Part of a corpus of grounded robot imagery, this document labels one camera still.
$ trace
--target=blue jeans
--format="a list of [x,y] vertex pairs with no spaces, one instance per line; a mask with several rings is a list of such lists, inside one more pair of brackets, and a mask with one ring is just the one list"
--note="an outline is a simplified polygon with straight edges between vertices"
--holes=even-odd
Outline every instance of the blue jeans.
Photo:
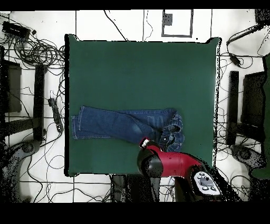
[[74,139],[117,138],[139,144],[144,137],[167,152],[180,152],[182,117],[174,109],[110,111],[82,106],[72,116]]

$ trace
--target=cable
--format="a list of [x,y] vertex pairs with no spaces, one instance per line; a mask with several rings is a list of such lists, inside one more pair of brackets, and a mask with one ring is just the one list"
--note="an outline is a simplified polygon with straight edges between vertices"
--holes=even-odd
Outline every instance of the cable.
[[55,140],[57,140],[57,139],[60,138],[61,136],[62,136],[62,133],[59,133],[59,135],[58,135],[58,137],[57,137],[56,139],[51,140],[51,141],[49,141],[49,142],[47,142],[47,143],[41,145],[40,148],[43,147],[43,146],[45,146],[45,145],[47,145],[47,144],[49,144],[49,143],[51,143],[51,142],[53,142],[53,141],[55,141]]
[[[230,39],[231,39],[233,36],[238,35],[238,34],[240,34],[240,33],[243,33],[243,32],[245,32],[245,31],[248,31],[248,30],[250,30],[250,29],[252,29],[252,28],[254,28],[254,27],[256,27],[256,26],[257,26],[257,25],[251,26],[251,27],[249,27],[249,28],[247,28],[247,29],[245,29],[245,30],[243,30],[243,31],[240,31],[240,32],[238,32],[238,33],[233,34],[233,35],[229,38],[228,41],[230,41]],[[230,43],[226,44],[226,45],[227,45],[227,52],[228,52],[228,53],[229,53],[229,49],[228,49],[229,44],[230,44]]]
[[43,189],[43,184],[42,184],[40,181],[38,181],[37,179],[33,178],[33,177],[30,175],[30,173],[29,173],[29,167],[30,167],[31,162],[32,162],[32,155],[30,156],[30,162],[29,162],[29,165],[28,165],[28,167],[27,167],[27,173],[28,173],[28,175],[29,175],[33,180],[37,181],[37,182],[40,183],[40,185],[41,185],[41,189],[40,189],[39,193],[36,195],[36,197],[35,197],[35,199],[34,199],[34,202],[33,202],[33,203],[35,203],[35,201],[36,201],[38,195],[41,193],[41,191],[42,191],[42,189]]
[[80,191],[80,192],[83,193],[85,196],[88,196],[88,197],[92,198],[92,200],[102,202],[101,200],[97,200],[97,199],[96,199],[97,197],[100,197],[100,196],[93,197],[93,196],[90,196],[90,195],[84,193],[82,190],[80,190],[80,189],[78,189],[78,188],[74,188],[74,189],[69,190],[69,191],[59,192],[59,193],[54,194],[54,195],[52,196],[52,198],[49,200],[49,203],[52,202],[53,198],[54,198],[56,195],[58,195],[58,194],[66,194],[66,193],[72,192],[72,191],[74,191],[74,190]]
[[[53,141],[57,140],[57,139],[60,138],[61,136],[62,136],[62,134],[59,134],[57,138],[55,138],[54,140],[51,140],[50,142],[53,142]],[[38,161],[36,161],[36,162],[29,168],[29,170],[30,170],[35,164],[37,164],[43,157],[44,157],[44,155],[43,155]]]
[[63,166],[63,167],[61,167],[61,168],[55,168],[55,167],[50,166],[50,163],[48,163],[48,161],[47,161],[47,158],[46,158],[46,152],[45,152],[45,151],[46,151],[46,144],[44,144],[44,157],[45,157],[45,161],[46,161],[47,165],[48,165],[50,168],[55,169],[55,170],[58,170],[58,169],[61,169],[61,168],[64,167],[64,166]]
[[103,10],[103,11],[104,11],[106,17],[113,23],[113,25],[116,27],[116,29],[118,30],[118,32],[122,35],[122,37],[124,38],[124,40],[125,40],[125,41],[128,41],[128,39],[126,39],[126,38],[123,36],[123,34],[120,32],[120,30],[118,29],[118,27],[116,26],[116,24],[114,23],[114,21],[113,21],[111,18],[108,17],[106,11],[105,11],[105,10]]
[[251,65],[250,66],[248,66],[248,67],[246,67],[246,68],[243,68],[243,67],[241,67],[241,66],[239,66],[240,68],[242,68],[242,69],[248,69],[248,68],[250,68],[252,65],[253,65],[253,58],[251,57]]
[[31,94],[22,94],[22,93],[20,93],[21,95],[29,95],[29,96],[34,96],[34,94],[31,92],[31,90],[30,90],[30,87],[29,86],[27,86],[27,87],[24,87],[24,88],[21,88],[20,90],[22,90],[22,89],[29,89],[29,92],[31,93]]
[[22,105],[23,105],[23,107],[24,107],[24,109],[25,109],[25,112],[27,113],[29,119],[31,120],[32,128],[34,128],[33,120],[31,119],[31,117],[30,117],[30,115],[29,115],[29,113],[28,113],[28,111],[27,111],[27,109],[26,109],[24,103],[23,103],[18,97],[16,97],[15,95],[13,95],[11,92],[9,92],[9,94],[11,94],[13,97],[15,97],[16,99],[18,99],[18,100],[22,103]]
[[169,195],[172,197],[172,201],[174,201],[174,200],[175,200],[175,197],[174,197],[174,195],[173,195],[173,194],[174,194],[173,189],[174,189],[175,186],[174,186],[174,185],[167,185],[167,186],[162,185],[161,187],[164,187],[164,188],[167,189],[167,190],[166,190],[166,193],[162,193],[162,192],[159,190],[159,193],[165,196],[165,197],[164,197],[164,202],[166,202],[166,201],[169,200]]
[[[53,168],[53,169],[55,169],[55,170],[58,170],[58,169],[61,169],[61,168],[63,168],[64,167],[64,165],[62,166],[62,167],[60,167],[60,168],[54,168],[54,167],[52,167],[50,164],[51,164],[51,162],[53,161],[53,159],[54,158],[56,158],[56,157],[58,157],[58,156],[61,156],[61,157],[63,157],[64,158],[64,156],[62,156],[62,155],[56,155],[56,156],[54,156],[51,160],[50,160],[50,162],[48,163],[47,161],[47,164],[48,164],[48,167],[47,167],[47,171],[46,171],[46,182],[47,182],[47,186],[46,186],[46,189],[49,187],[49,185],[50,184],[48,184],[48,170],[49,170],[49,167],[51,167],[51,168]],[[47,196],[47,198],[48,198],[48,200],[50,201],[50,190],[46,190],[46,196]]]
[[[23,26],[21,24],[19,25],[22,27],[31,29],[27,26]],[[13,44],[12,50],[17,55],[17,59],[20,59],[23,65],[27,69],[31,69],[27,65],[35,66],[36,64],[40,64],[40,63],[44,64],[45,66],[47,66],[47,68],[50,68],[50,69],[59,69],[59,68],[63,69],[64,46],[61,46],[58,50],[57,46],[53,42],[49,40],[45,40],[45,39],[39,40],[33,35],[31,36],[34,38],[34,40],[31,40],[31,37],[29,37],[27,41],[24,41],[24,43],[21,43],[20,40],[18,40],[15,37],[12,37],[11,39],[7,35],[5,36],[5,39],[6,41],[8,40],[10,42],[9,46]],[[52,74],[54,74],[55,76],[59,76],[62,73],[63,71],[61,71],[59,74],[54,74],[54,73]]]
[[[147,18],[148,18],[148,11],[149,11],[149,10],[147,10],[147,15],[146,15],[146,22],[147,22],[147,23],[148,23],[148,20],[147,20]],[[151,28],[152,28],[152,31],[151,31],[150,35],[149,35],[147,38],[151,37],[151,35],[152,35],[153,27],[151,26]]]

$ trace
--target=jeans leg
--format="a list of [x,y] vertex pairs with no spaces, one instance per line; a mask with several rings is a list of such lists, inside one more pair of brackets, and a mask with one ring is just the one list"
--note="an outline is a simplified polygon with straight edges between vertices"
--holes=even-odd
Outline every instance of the jeans leg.
[[132,143],[140,143],[145,137],[156,139],[158,132],[128,114],[118,111],[81,107],[78,116],[79,131],[111,136]]
[[[95,116],[95,113],[93,113],[95,110],[99,109],[82,106],[79,115],[72,116],[72,134],[74,139],[111,138],[111,136],[105,133],[97,133],[95,130],[97,127],[94,126],[87,125],[79,129],[81,123],[85,123],[85,120],[89,119],[89,117]],[[176,110],[169,108],[163,110],[119,110],[117,112],[132,116],[144,125],[155,129],[160,135],[163,127],[170,121],[176,113]],[[129,126],[125,124],[122,124],[122,126],[129,128]]]

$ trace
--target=black cable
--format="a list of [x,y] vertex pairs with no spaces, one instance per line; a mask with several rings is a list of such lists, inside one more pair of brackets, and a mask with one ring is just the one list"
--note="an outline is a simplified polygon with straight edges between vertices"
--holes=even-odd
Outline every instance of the black cable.
[[62,156],[62,155],[56,155],[56,156],[54,156],[51,160],[50,160],[50,162],[48,163],[47,161],[47,164],[48,164],[48,167],[47,167],[47,171],[46,171],[46,182],[47,182],[47,185],[46,185],[46,196],[47,196],[47,198],[48,198],[48,201],[50,200],[50,189],[47,191],[47,188],[49,187],[49,185],[50,184],[48,184],[48,170],[49,170],[49,167],[51,167],[51,168],[53,168],[53,169],[55,169],[55,170],[58,170],[58,169],[61,169],[61,168],[63,168],[64,167],[64,165],[62,166],[62,167],[60,167],[60,168],[54,168],[54,167],[52,167],[50,164],[51,164],[51,162],[53,161],[53,159],[54,158],[56,158],[56,157],[58,157],[58,156],[61,156],[61,157],[63,157],[64,158],[64,156]]
[[97,197],[100,197],[100,196],[93,197],[93,196],[90,196],[90,195],[84,193],[82,190],[80,190],[80,189],[78,189],[78,188],[74,188],[74,189],[69,190],[69,191],[59,192],[59,193],[54,194],[54,195],[52,196],[52,198],[49,200],[49,203],[52,202],[53,198],[54,198],[56,195],[58,195],[58,194],[66,194],[66,193],[72,192],[72,191],[74,191],[74,190],[80,191],[80,192],[83,193],[85,196],[92,198],[92,200],[102,202],[101,200],[97,200],[97,199],[96,199]]
[[118,30],[118,32],[122,35],[122,37],[124,38],[124,40],[125,40],[125,41],[128,41],[128,39],[126,39],[126,38],[123,36],[123,34],[120,32],[120,30],[118,29],[118,27],[116,26],[116,24],[114,23],[114,21],[113,21],[111,18],[108,17],[106,11],[105,11],[105,10],[103,10],[103,11],[104,11],[106,17],[113,23],[113,25],[116,27],[116,29]]
[[35,66],[36,64],[40,63],[44,64],[50,69],[63,69],[64,46],[60,47],[60,49],[58,50],[53,42],[49,40],[39,40],[37,38],[34,41],[29,39],[23,44],[19,43],[18,40],[15,40],[15,43],[11,41],[11,44],[13,44],[13,50],[17,55],[17,59],[20,59],[27,69],[31,68],[29,68],[26,64],[28,64],[29,66]]
[[74,203],[74,197],[75,197],[75,177],[73,177],[73,194],[72,194],[72,203]]
[[108,198],[110,197],[110,194],[109,194],[110,190],[111,190],[111,189],[109,189],[109,190],[107,191],[107,193],[105,194],[104,198],[102,199],[102,202],[106,202],[107,200],[109,200]]
[[[147,23],[148,23],[148,20],[147,20],[147,19],[148,19],[148,11],[149,11],[149,10],[147,10],[147,15],[146,15],[146,22],[147,22]],[[149,35],[147,38],[151,37],[151,35],[152,35],[152,32],[153,32],[153,27],[152,27],[152,26],[151,26],[151,29],[152,29],[152,31],[151,31],[150,35]]]
[[222,160],[216,160],[216,161],[223,161],[223,160],[225,160],[228,157],[229,157],[229,153],[227,153],[227,156],[225,158],[223,158]]
[[27,115],[28,115],[28,117],[29,117],[29,119],[31,120],[31,123],[32,123],[32,128],[34,128],[34,123],[33,123],[33,120],[31,119],[31,117],[30,117],[30,115],[29,115],[29,113],[28,113],[28,111],[27,111],[27,109],[26,109],[26,107],[25,107],[25,105],[24,105],[24,103],[21,101],[21,99],[19,99],[18,97],[16,97],[15,95],[13,95],[11,92],[9,92],[9,94],[10,95],[12,95],[13,97],[15,97],[16,99],[18,99],[21,103],[22,103],[22,105],[23,105],[23,107],[24,107],[24,109],[25,109],[25,111],[26,111],[26,113],[27,113]]
[[[243,32],[245,32],[245,31],[248,31],[248,30],[250,30],[250,29],[252,29],[252,28],[254,28],[254,27],[256,27],[256,26],[257,26],[257,25],[251,26],[251,27],[249,27],[249,28],[247,28],[247,29],[245,29],[245,30],[243,30],[243,31],[240,31],[240,32],[238,32],[238,33],[233,34],[233,35],[229,38],[228,41],[230,41],[230,39],[231,39],[233,36],[238,35],[238,34],[240,34],[240,33],[243,33]],[[229,44],[230,44],[230,43],[226,44],[226,45],[227,45],[227,52],[228,52],[228,53],[230,53],[230,52],[229,52],[229,49],[228,49]]]
[[[57,139],[60,138],[61,136],[62,136],[62,134],[60,133],[60,134],[58,135],[57,138],[55,138],[54,140],[49,141],[48,143],[46,143],[46,145],[49,144],[50,142],[53,142],[53,141],[57,140]],[[35,164],[37,164],[43,157],[44,157],[44,155],[43,155],[38,161],[36,161],[36,162],[29,168],[29,170],[30,170]]]
[[38,195],[41,193],[41,191],[42,191],[42,189],[43,189],[43,184],[42,184],[40,181],[38,181],[37,179],[33,178],[33,177],[30,175],[29,167],[30,167],[31,162],[32,162],[32,155],[30,156],[30,162],[29,162],[29,165],[28,165],[28,167],[27,167],[27,173],[28,173],[28,175],[29,175],[33,180],[37,181],[37,182],[40,183],[40,185],[41,185],[41,189],[40,189],[39,193],[36,195],[36,197],[35,197],[35,199],[34,199],[34,202],[33,202],[33,203],[35,203],[35,201],[36,201]]
[[161,193],[162,195],[165,195],[165,196],[167,196],[168,194],[164,194],[164,193],[162,193],[160,190],[159,190],[159,193]]
[[46,194],[37,203],[42,201],[42,199],[44,199],[46,197],[46,195],[47,195],[47,188],[46,188]]
[[35,96],[32,92],[31,92],[31,90],[30,90],[30,87],[29,86],[27,86],[27,87],[24,87],[24,88],[21,88],[20,90],[22,90],[22,89],[28,89],[29,90],[29,92],[31,93],[31,94],[22,94],[22,93],[20,93],[21,95],[30,95],[30,96]]
[[56,139],[51,140],[51,141],[49,141],[49,142],[47,142],[47,143],[41,145],[40,148],[43,147],[43,146],[45,146],[45,145],[47,145],[47,144],[49,144],[49,143],[51,143],[51,142],[53,142],[53,141],[55,141],[55,140],[57,140],[57,139],[60,138],[61,136],[62,136],[62,133],[59,133],[59,135],[58,135],[58,137],[57,137]]
[[250,68],[252,65],[253,65],[253,58],[251,57],[251,65],[250,66],[248,66],[248,67],[246,67],[246,68],[243,68],[243,67],[241,67],[241,66],[239,66],[240,68],[242,68],[242,69],[248,69],[248,68]]
[[226,99],[228,99],[228,97],[224,98],[223,100],[219,101],[218,103],[220,103],[220,102],[222,102],[222,101],[224,101],[224,100],[226,100]]
[[8,43],[8,48],[6,50],[6,53],[4,54],[4,56],[6,56],[6,54],[9,52],[10,48],[11,48],[11,44],[14,41],[14,38],[11,38],[11,40],[9,40],[8,42],[10,42],[10,44]]
[[46,161],[46,163],[47,163],[47,165],[50,167],[50,168],[52,168],[52,169],[55,169],[55,170],[58,170],[58,169],[61,169],[61,168],[63,168],[63,167],[61,167],[61,168],[55,168],[55,167],[52,167],[52,166],[50,166],[50,163],[48,163],[48,161],[47,161],[47,158],[46,158],[46,144],[44,144],[44,157],[45,157],[45,161]]

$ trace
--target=green table surface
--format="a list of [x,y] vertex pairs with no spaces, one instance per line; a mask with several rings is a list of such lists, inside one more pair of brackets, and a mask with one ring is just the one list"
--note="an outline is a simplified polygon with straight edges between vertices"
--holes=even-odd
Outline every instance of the green table surface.
[[74,140],[80,106],[108,110],[175,108],[182,152],[213,162],[217,49],[208,43],[78,41],[69,35],[69,173],[138,173],[138,145],[118,139]]

